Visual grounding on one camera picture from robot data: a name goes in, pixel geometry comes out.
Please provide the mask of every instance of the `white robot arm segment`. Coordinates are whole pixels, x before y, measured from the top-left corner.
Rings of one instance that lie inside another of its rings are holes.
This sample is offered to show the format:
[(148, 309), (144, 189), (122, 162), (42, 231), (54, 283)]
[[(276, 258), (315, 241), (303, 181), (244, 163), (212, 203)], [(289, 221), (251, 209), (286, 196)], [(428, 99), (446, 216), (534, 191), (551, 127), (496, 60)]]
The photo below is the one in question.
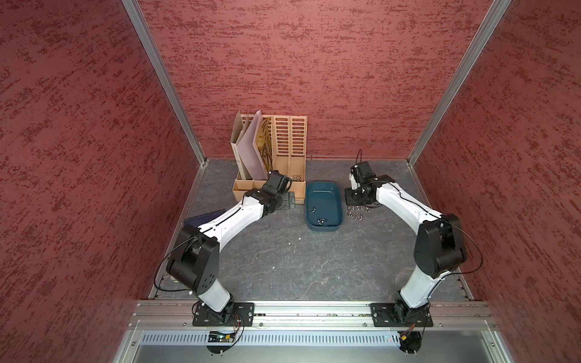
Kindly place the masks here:
[(248, 225), (274, 212), (291, 184), (291, 179), (272, 170), (261, 189), (246, 192), (240, 203), (218, 218), (198, 228), (183, 227), (170, 254), (167, 273), (224, 316), (233, 299), (218, 281), (220, 251)]
[(453, 214), (442, 215), (422, 204), (391, 177), (377, 177), (367, 162), (354, 165), (349, 180), (351, 189), (345, 192), (348, 204), (382, 204), (417, 235), (414, 248), (416, 266), (401, 289), (394, 308), (396, 321), (413, 321), (414, 314), (427, 305), (440, 281), (467, 259), (460, 220)]

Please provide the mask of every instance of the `metal vent grille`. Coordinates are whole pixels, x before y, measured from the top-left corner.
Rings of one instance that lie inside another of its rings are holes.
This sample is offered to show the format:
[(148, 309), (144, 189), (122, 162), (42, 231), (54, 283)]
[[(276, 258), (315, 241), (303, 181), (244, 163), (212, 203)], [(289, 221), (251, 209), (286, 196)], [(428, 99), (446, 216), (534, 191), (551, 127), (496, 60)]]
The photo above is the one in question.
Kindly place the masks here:
[(204, 332), (180, 332), (179, 330), (150, 330), (143, 333), (144, 345), (204, 345), (208, 334)]
[[(183, 332), (179, 330), (146, 330), (143, 333), (142, 345), (205, 345), (207, 332)], [(282, 331), (282, 330), (247, 330), (237, 343), (245, 346), (375, 346), (398, 347), (397, 332), (389, 330), (366, 332), (327, 332), (327, 331)], [(212, 345), (229, 345), (213, 343)]]

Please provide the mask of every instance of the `wires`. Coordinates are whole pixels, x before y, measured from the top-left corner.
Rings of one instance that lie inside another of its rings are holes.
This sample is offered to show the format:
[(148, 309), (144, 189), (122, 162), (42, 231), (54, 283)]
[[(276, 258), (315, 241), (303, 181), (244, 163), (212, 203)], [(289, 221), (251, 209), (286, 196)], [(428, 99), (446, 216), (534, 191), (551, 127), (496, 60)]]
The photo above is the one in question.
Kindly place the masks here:
[(357, 153), (357, 156), (355, 157), (355, 163), (357, 164), (357, 158), (359, 158), (360, 162), (363, 162), (363, 151), (361, 149), (359, 149), (359, 152)]
[(415, 323), (413, 323), (413, 324), (411, 325), (411, 327), (410, 327), (409, 329), (407, 329), (405, 332), (403, 332), (403, 333), (400, 333), (400, 337), (402, 337), (402, 336), (404, 336), (404, 335), (406, 335), (406, 334), (409, 334), (409, 333), (411, 333), (411, 331), (412, 331), (412, 330), (414, 330), (414, 328), (415, 328)]
[[(238, 327), (232, 326), (233, 329), (234, 329), (234, 333), (232, 333), (232, 334), (234, 334), (235, 341), (230, 346), (209, 346), (209, 345), (206, 345), (206, 348), (211, 353), (213, 353), (213, 354), (218, 354), (218, 353), (222, 354), (223, 352), (225, 352), (228, 349), (230, 349), (233, 346), (235, 346), (237, 344), (237, 342), (239, 342), (240, 339), (242, 338), (242, 335), (244, 334), (244, 330), (246, 328), (246, 324), (244, 323), (244, 319), (237, 312), (235, 314), (237, 316), (237, 319), (236, 320), (238, 320)], [(240, 335), (238, 335), (238, 332), (240, 331), (240, 322), (242, 322), (242, 332), (240, 333)], [(228, 335), (225, 334), (225, 333), (220, 333), (220, 332), (214, 332), (214, 331), (212, 331), (212, 332), (210, 332), (209, 339), (210, 339), (210, 337), (213, 337), (215, 339), (220, 339), (221, 338), (220, 336), (224, 336), (225, 337), (225, 336), (228, 336)]]
[[(398, 187), (396, 187), (393, 183), (390, 183), (390, 184), (391, 184), (392, 187), (396, 188), (396, 190), (399, 192), (400, 198), (402, 198), (403, 200), (406, 200), (406, 201), (408, 201), (410, 203), (414, 203), (416, 206), (422, 208), (424, 212), (428, 213), (429, 215), (431, 215), (431, 216), (433, 216), (435, 218), (442, 218), (442, 215), (440, 215), (440, 217), (438, 217), (436, 215), (433, 215), (432, 213), (428, 212), (426, 210), (426, 208), (422, 207), (421, 205), (419, 205), (418, 203), (414, 202), (413, 200), (409, 200), (409, 199), (404, 198), (401, 195), (402, 190), (399, 189)], [(476, 244), (476, 242), (474, 241), (474, 239), (472, 237), (470, 237), (470, 235), (468, 233), (466, 233), (462, 228), (460, 228), (458, 226), (455, 226), (455, 225), (453, 225), (452, 223), (450, 223), (450, 222), (448, 222), (446, 220), (444, 220), (444, 221), (447, 222), (452, 227), (454, 227), (457, 230), (459, 230), (460, 232), (464, 233), (468, 238), (470, 238), (470, 241), (472, 241), (472, 243), (474, 244), (474, 247), (476, 247), (476, 250), (478, 251), (478, 254), (480, 255), (480, 264), (478, 265), (478, 267), (476, 267), (472, 271), (467, 271), (467, 272), (453, 272), (450, 275), (466, 275), (466, 274), (473, 274), (474, 272), (478, 271), (482, 267), (482, 265), (484, 264), (484, 255), (482, 254), (482, 251), (480, 251), (480, 248), (478, 247), (478, 245)]]
[(421, 339), (424, 339), (424, 332), (426, 331), (426, 324), (428, 323), (428, 314), (430, 313), (430, 306), (432, 306), (432, 302), (430, 298), (428, 298), (428, 307), (426, 308), (426, 318), (424, 319), (424, 328), (422, 329)]
[(234, 213), (232, 213), (232, 214), (230, 214), (229, 216), (227, 216), (227, 217), (226, 217), (226, 218), (225, 218), (223, 221), (220, 221), (220, 222), (216, 223), (216, 225), (215, 225), (215, 226), (212, 226), (212, 227), (208, 228), (207, 230), (205, 230), (205, 231), (202, 231), (202, 232), (200, 232), (200, 233), (206, 233), (207, 231), (211, 230), (212, 228), (214, 228), (214, 227), (217, 227), (217, 226), (221, 225), (222, 223), (224, 223), (224, 222), (226, 222), (228, 219), (230, 219), (232, 216), (234, 216), (234, 214), (238, 213), (238, 212), (240, 211), (240, 209), (242, 209), (242, 207), (241, 207), (241, 206), (240, 206), (238, 209), (236, 209), (236, 211), (234, 211)]
[(288, 191), (291, 189), (291, 186), (292, 186), (292, 179), (289, 179), (288, 186), (286, 187), (286, 189), (283, 193), (288, 193)]
[(238, 313), (236, 313), (236, 316), (238, 317), (238, 329), (240, 329), (240, 321), (242, 321), (242, 332), (240, 333), (240, 336), (238, 337), (238, 339), (232, 343), (231, 346), (228, 347), (228, 349), (232, 348), (233, 346), (236, 345), (237, 342), (240, 341), (240, 339), (242, 338), (242, 335), (244, 334), (244, 329), (246, 328), (246, 323), (244, 323), (244, 319), (240, 317), (240, 315), (238, 315)]
[(186, 242), (189, 242), (189, 241), (191, 241), (192, 239), (195, 239), (196, 237), (197, 237), (197, 236), (190, 237), (190, 238), (188, 238), (187, 240), (183, 241), (182, 243), (178, 244), (176, 247), (174, 247), (174, 248), (173, 248), (171, 251), (169, 251), (169, 252), (168, 252), (168, 253), (167, 253), (167, 254), (166, 254), (164, 257), (163, 257), (162, 261), (159, 263), (159, 266), (157, 266), (157, 270), (156, 270), (156, 272), (155, 272), (155, 275), (153, 276), (153, 285), (155, 286), (155, 288), (156, 288), (157, 290), (160, 290), (160, 291), (165, 291), (165, 292), (189, 291), (189, 289), (178, 289), (178, 290), (166, 290), (166, 289), (162, 289), (161, 287), (159, 287), (159, 286), (157, 285), (157, 282), (155, 281), (155, 277), (156, 277), (156, 276), (157, 276), (157, 274), (159, 273), (159, 270), (162, 268), (163, 261), (165, 261), (165, 260), (166, 260), (166, 258), (167, 258), (167, 257), (169, 257), (169, 255), (171, 255), (171, 253), (172, 253), (173, 251), (177, 250), (177, 249), (178, 249), (178, 247), (182, 246), (182, 245), (183, 245), (184, 243), (186, 243)]
[(474, 272), (478, 271), (480, 269), (480, 267), (482, 267), (482, 265), (484, 264), (484, 255), (482, 254), (482, 251), (480, 251), (480, 248), (478, 248), (478, 245), (476, 244), (476, 242), (474, 242), (474, 240), (472, 239), (472, 237), (470, 237), (469, 234), (467, 234), (466, 232), (464, 232), (464, 230), (460, 227), (456, 227), (455, 225), (453, 225), (452, 223), (450, 223), (450, 225), (454, 228), (456, 228), (457, 230), (459, 230), (460, 232), (464, 233), (468, 238), (470, 238), (470, 240), (472, 241), (472, 243), (474, 244), (474, 247), (476, 247), (476, 250), (478, 251), (478, 253), (480, 254), (480, 264), (478, 265), (478, 267), (476, 267), (475, 269), (473, 269), (472, 271), (467, 271), (467, 272), (453, 272), (450, 275), (466, 275), (466, 274), (473, 274)]

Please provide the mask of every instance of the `teal plastic bin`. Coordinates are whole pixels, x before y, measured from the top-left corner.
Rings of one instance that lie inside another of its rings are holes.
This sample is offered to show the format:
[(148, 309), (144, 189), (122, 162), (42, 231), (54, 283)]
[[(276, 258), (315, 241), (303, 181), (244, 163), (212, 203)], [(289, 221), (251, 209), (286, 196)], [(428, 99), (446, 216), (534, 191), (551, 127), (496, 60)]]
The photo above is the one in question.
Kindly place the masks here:
[(304, 205), (307, 225), (313, 231), (333, 232), (343, 222), (341, 192), (333, 182), (309, 183), (304, 193)]

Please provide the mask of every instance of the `black cable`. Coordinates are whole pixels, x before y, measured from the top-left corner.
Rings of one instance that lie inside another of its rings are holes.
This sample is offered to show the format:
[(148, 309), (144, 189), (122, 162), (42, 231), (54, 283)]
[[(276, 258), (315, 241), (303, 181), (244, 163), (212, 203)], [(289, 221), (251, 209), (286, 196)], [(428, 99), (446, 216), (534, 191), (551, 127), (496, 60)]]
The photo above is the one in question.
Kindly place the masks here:
[(484, 264), (484, 255), (482, 254), (482, 251), (480, 251), (480, 248), (478, 247), (478, 245), (476, 244), (476, 242), (474, 242), (474, 240), (472, 239), (472, 237), (470, 237), (469, 234), (467, 234), (466, 232), (464, 232), (462, 230), (462, 228), (456, 227), (455, 225), (453, 225), (452, 223), (450, 223), (450, 225), (452, 227), (457, 228), (458, 230), (460, 230), (460, 232), (464, 233), (465, 235), (467, 235), (468, 238), (470, 238), (470, 240), (472, 241), (472, 243), (474, 244), (474, 247), (476, 247), (476, 250), (478, 251), (478, 253), (480, 254), (480, 264), (478, 265), (478, 267), (476, 267), (475, 269), (473, 269), (472, 271), (467, 271), (467, 272), (453, 272), (450, 275), (466, 275), (466, 274), (473, 274), (474, 272), (478, 271), (480, 269), (480, 267), (482, 267), (482, 265)]
[(369, 208), (369, 209), (375, 209), (375, 208), (381, 207), (382, 204), (379, 204), (379, 205), (377, 205), (377, 204), (372, 204), (372, 205), (364, 204), (364, 206), (367, 207), (367, 208)]
[(238, 213), (238, 211), (239, 211), (240, 209), (242, 209), (242, 208), (240, 207), (240, 208), (236, 209), (236, 211), (235, 211), (234, 213), (230, 214), (229, 216), (227, 216), (225, 220), (223, 220), (223, 221), (220, 221), (220, 222), (219, 222), (219, 223), (217, 223), (216, 225), (212, 226), (211, 228), (208, 228), (208, 229), (207, 229), (207, 230), (205, 230), (205, 231), (202, 231), (201, 233), (206, 233), (207, 231), (211, 230), (212, 228), (218, 227), (219, 225), (221, 225), (222, 223), (224, 223), (224, 222), (226, 222), (228, 219), (230, 219), (230, 218), (231, 218), (231, 217), (232, 217), (234, 214)]
[(192, 239), (194, 239), (194, 238), (196, 238), (196, 237), (197, 237), (197, 236), (190, 237), (190, 238), (188, 238), (187, 240), (183, 241), (182, 243), (178, 244), (176, 247), (174, 247), (174, 248), (173, 248), (171, 251), (169, 251), (169, 252), (168, 252), (168, 253), (167, 253), (167, 254), (166, 254), (164, 257), (163, 257), (162, 261), (159, 263), (159, 266), (157, 266), (157, 270), (156, 270), (156, 272), (155, 272), (155, 275), (153, 276), (153, 285), (155, 286), (155, 288), (156, 288), (157, 290), (160, 290), (160, 291), (165, 291), (165, 292), (189, 291), (189, 289), (179, 289), (179, 290), (166, 290), (166, 289), (162, 289), (161, 287), (159, 287), (159, 286), (157, 285), (157, 282), (155, 281), (155, 277), (156, 277), (156, 276), (157, 276), (157, 274), (159, 273), (159, 270), (162, 268), (163, 261), (165, 261), (165, 260), (166, 260), (166, 258), (167, 258), (167, 257), (169, 257), (169, 255), (171, 255), (171, 253), (172, 253), (173, 251), (177, 250), (177, 249), (178, 249), (178, 247), (180, 247), (181, 245), (183, 245), (183, 244), (184, 244), (184, 243), (186, 243), (186, 242), (189, 242), (189, 241), (191, 241)]
[(238, 320), (239, 321), (242, 321), (242, 332), (240, 333), (240, 336), (238, 337), (237, 341), (235, 341), (234, 343), (232, 343), (232, 345), (229, 346), (228, 349), (230, 349), (233, 346), (235, 346), (236, 343), (239, 342), (240, 339), (242, 339), (242, 335), (244, 334), (244, 328), (246, 328), (246, 323), (244, 323), (244, 319), (242, 319), (238, 313), (236, 313), (236, 316), (238, 317)]
[[(372, 183), (373, 183), (373, 182), (381, 182), (381, 180), (373, 180), (373, 181), (371, 181), (371, 182), (372, 182)], [(389, 184), (390, 184), (392, 187), (396, 188), (396, 190), (399, 192), (399, 197), (400, 197), (400, 198), (402, 198), (403, 200), (405, 200), (405, 201), (407, 201), (407, 202), (410, 202), (410, 203), (414, 203), (416, 206), (418, 206), (418, 207), (422, 208), (424, 212), (428, 213), (428, 214), (429, 214), (429, 215), (431, 215), (432, 217), (435, 217), (435, 218), (442, 218), (442, 216), (441, 216), (441, 215), (440, 215), (440, 217), (438, 217), (438, 216), (436, 216), (436, 215), (433, 215), (432, 213), (428, 212), (428, 211), (427, 211), (427, 210), (426, 210), (424, 207), (422, 207), (422, 206), (421, 206), (421, 205), (419, 205), (418, 203), (414, 202), (413, 200), (409, 200), (409, 199), (406, 199), (406, 198), (404, 198), (404, 197), (401, 195), (401, 192), (402, 192), (402, 190), (401, 190), (401, 189), (399, 189), (398, 187), (396, 187), (396, 186), (395, 186), (393, 183), (389, 183)], [(471, 240), (471, 241), (472, 241), (472, 243), (474, 244), (474, 247), (476, 247), (476, 250), (478, 251), (478, 254), (480, 255), (480, 264), (478, 265), (478, 267), (476, 267), (476, 268), (475, 268), (475, 269), (473, 269), (472, 271), (467, 271), (467, 272), (453, 272), (453, 273), (452, 273), (452, 274), (450, 274), (450, 275), (466, 275), (466, 274), (473, 274), (474, 272), (478, 271), (478, 270), (479, 270), (479, 269), (482, 267), (482, 265), (484, 264), (484, 255), (482, 254), (482, 251), (480, 251), (480, 248), (478, 247), (478, 245), (476, 244), (476, 242), (475, 242), (475, 241), (473, 240), (473, 238), (472, 238), (472, 237), (470, 237), (470, 235), (469, 235), (468, 233), (466, 233), (466, 232), (465, 232), (465, 231), (464, 231), (462, 228), (460, 228), (460, 227), (458, 227), (458, 226), (455, 226), (455, 225), (453, 225), (452, 223), (450, 223), (450, 222), (448, 222), (448, 221), (446, 221), (446, 220), (444, 220), (444, 221), (445, 221), (445, 222), (447, 222), (447, 223), (448, 223), (449, 225), (451, 225), (452, 227), (454, 227), (454, 228), (456, 228), (457, 230), (459, 230), (460, 232), (464, 233), (464, 234), (465, 234), (465, 235), (466, 235), (468, 238), (470, 238), (470, 240)]]
[(359, 160), (361, 160), (361, 162), (363, 162), (363, 151), (361, 149), (359, 149), (359, 152), (357, 153), (357, 156), (355, 157), (355, 163), (357, 164), (357, 158), (360, 158)]
[(196, 301), (195, 303), (192, 304), (192, 315), (195, 315), (193, 308), (196, 307), (198, 304), (200, 303), (200, 300)]
[(292, 179), (289, 179), (288, 187), (285, 189), (284, 193), (288, 193), (288, 191), (291, 189), (291, 185), (292, 185)]
[(422, 329), (422, 335), (420, 336), (420, 342), (424, 340), (424, 332), (426, 331), (426, 324), (428, 323), (428, 314), (430, 313), (430, 306), (432, 306), (432, 302), (428, 298), (428, 308), (426, 309), (426, 318), (424, 319), (424, 328)]

